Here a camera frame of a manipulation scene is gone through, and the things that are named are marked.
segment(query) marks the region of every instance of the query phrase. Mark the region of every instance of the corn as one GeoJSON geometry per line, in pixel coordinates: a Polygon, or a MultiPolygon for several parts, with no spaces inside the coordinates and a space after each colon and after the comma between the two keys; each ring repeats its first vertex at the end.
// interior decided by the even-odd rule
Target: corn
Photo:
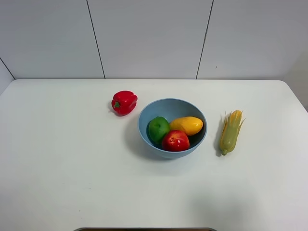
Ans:
{"type": "Polygon", "coordinates": [[[245,119],[242,122],[241,120],[242,112],[240,110],[230,113],[229,118],[226,115],[225,125],[219,143],[223,155],[232,152],[235,148],[237,137],[245,119]]]}

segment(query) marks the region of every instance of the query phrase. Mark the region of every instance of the fake fruit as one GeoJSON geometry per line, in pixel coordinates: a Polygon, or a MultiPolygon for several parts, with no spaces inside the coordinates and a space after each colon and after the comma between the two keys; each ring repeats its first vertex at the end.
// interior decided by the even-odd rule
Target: fake fruit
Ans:
{"type": "Polygon", "coordinates": [[[114,99],[111,101],[112,108],[124,116],[130,113],[137,104],[137,96],[133,92],[123,90],[114,95],[114,99]]]}
{"type": "Polygon", "coordinates": [[[159,144],[163,137],[170,131],[170,125],[165,118],[158,116],[151,120],[148,131],[151,140],[159,144]]]}
{"type": "Polygon", "coordinates": [[[202,120],[192,116],[178,118],[170,123],[171,130],[183,131],[188,136],[197,134],[199,131],[201,131],[202,127],[202,120]]]}
{"type": "Polygon", "coordinates": [[[242,122],[241,120],[242,112],[239,110],[230,113],[229,118],[226,115],[225,125],[219,143],[223,155],[234,150],[237,137],[245,119],[242,122]]]}
{"type": "Polygon", "coordinates": [[[185,132],[173,130],[163,138],[162,147],[170,152],[185,151],[189,148],[189,140],[185,132]]]}

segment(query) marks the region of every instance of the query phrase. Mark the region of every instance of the red apple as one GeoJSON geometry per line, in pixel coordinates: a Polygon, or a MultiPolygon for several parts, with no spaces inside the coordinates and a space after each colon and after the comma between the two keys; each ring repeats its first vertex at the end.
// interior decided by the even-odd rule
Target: red apple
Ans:
{"type": "Polygon", "coordinates": [[[189,148],[189,140],[185,132],[172,130],[163,138],[162,147],[170,152],[184,151],[189,148]]]}

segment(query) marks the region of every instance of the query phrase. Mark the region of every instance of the white table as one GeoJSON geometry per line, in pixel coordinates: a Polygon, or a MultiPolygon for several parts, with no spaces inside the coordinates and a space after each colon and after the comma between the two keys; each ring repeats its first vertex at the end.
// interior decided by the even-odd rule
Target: white table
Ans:
{"type": "Polygon", "coordinates": [[[0,230],[307,230],[307,142],[308,113],[280,81],[16,80],[0,96],[0,230]],[[125,117],[110,110],[120,90],[139,97],[125,117]],[[176,160],[149,154],[137,131],[142,108],[169,97],[208,122],[176,160]],[[247,119],[219,156],[235,109],[247,119]]]}

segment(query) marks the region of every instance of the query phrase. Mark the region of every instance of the bowl rim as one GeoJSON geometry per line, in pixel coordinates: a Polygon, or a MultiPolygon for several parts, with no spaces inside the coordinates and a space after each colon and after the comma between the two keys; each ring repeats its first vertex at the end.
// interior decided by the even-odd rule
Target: bowl rim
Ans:
{"type": "Polygon", "coordinates": [[[202,141],[204,140],[204,138],[206,137],[206,134],[207,134],[207,121],[206,121],[206,117],[204,116],[204,114],[202,113],[202,111],[201,111],[198,107],[196,107],[194,104],[192,104],[192,103],[190,103],[190,102],[188,102],[188,101],[181,100],[181,99],[176,99],[176,98],[164,98],[164,99],[155,100],[155,101],[149,103],[148,105],[146,105],[146,106],[141,110],[141,112],[140,112],[140,114],[139,114],[139,116],[138,116],[138,121],[137,121],[137,128],[138,128],[138,132],[139,132],[141,138],[142,138],[148,145],[150,145],[151,147],[155,148],[156,150],[159,150],[159,151],[162,151],[162,152],[165,152],[165,153],[169,153],[169,154],[180,154],[180,153],[185,153],[185,152],[187,152],[188,150],[191,150],[191,149],[192,149],[192,148],[189,148],[189,149],[186,149],[186,150],[180,151],[180,152],[166,151],[166,150],[163,150],[163,149],[156,148],[155,146],[153,146],[152,144],[150,144],[148,141],[146,141],[145,138],[142,136],[142,134],[141,134],[141,132],[140,132],[140,128],[139,128],[139,120],[140,120],[141,114],[143,113],[143,111],[144,111],[148,106],[150,106],[151,104],[153,104],[153,103],[155,103],[155,102],[157,102],[157,101],[161,101],[161,100],[179,100],[179,101],[183,101],[183,102],[185,102],[185,103],[189,103],[190,105],[194,106],[194,107],[201,113],[201,115],[203,116],[204,121],[205,121],[205,134],[204,134],[203,138],[200,140],[200,142],[197,143],[197,144],[196,144],[194,147],[192,147],[192,148],[198,147],[198,146],[202,143],[202,141]]]}

